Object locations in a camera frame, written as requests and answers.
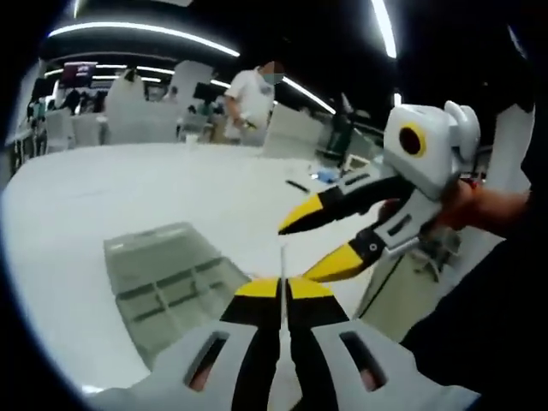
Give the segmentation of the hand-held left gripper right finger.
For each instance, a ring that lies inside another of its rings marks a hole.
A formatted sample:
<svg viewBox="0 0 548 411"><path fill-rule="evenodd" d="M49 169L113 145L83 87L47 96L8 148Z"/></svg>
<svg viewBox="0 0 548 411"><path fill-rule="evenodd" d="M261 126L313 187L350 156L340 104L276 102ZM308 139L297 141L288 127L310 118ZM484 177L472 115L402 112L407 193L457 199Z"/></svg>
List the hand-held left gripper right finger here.
<svg viewBox="0 0 548 411"><path fill-rule="evenodd" d="M441 385L413 354L361 320L348 318L320 283L286 285L291 358L311 410L468 410L479 394Z"/></svg>

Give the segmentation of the person's right hand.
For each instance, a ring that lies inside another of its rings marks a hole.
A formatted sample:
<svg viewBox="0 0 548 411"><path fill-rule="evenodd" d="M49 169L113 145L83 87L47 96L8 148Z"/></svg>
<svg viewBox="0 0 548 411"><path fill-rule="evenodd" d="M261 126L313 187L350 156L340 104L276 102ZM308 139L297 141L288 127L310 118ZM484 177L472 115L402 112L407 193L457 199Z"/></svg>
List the person's right hand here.
<svg viewBox="0 0 548 411"><path fill-rule="evenodd" d="M446 190L442 198L442 208L437 216L438 225L455 231L470 224L474 213L477 184L471 180L458 180Z"/></svg>

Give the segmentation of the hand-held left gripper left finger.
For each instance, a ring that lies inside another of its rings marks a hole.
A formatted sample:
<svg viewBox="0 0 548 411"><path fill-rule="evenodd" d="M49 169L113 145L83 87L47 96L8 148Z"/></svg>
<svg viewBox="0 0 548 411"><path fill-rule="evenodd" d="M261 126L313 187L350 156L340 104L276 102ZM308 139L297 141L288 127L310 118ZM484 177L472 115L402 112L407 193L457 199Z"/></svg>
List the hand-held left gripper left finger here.
<svg viewBox="0 0 548 411"><path fill-rule="evenodd" d="M266 410L280 357L282 281L241 286L220 319L162 351L128 388L86 400L92 410Z"/></svg>

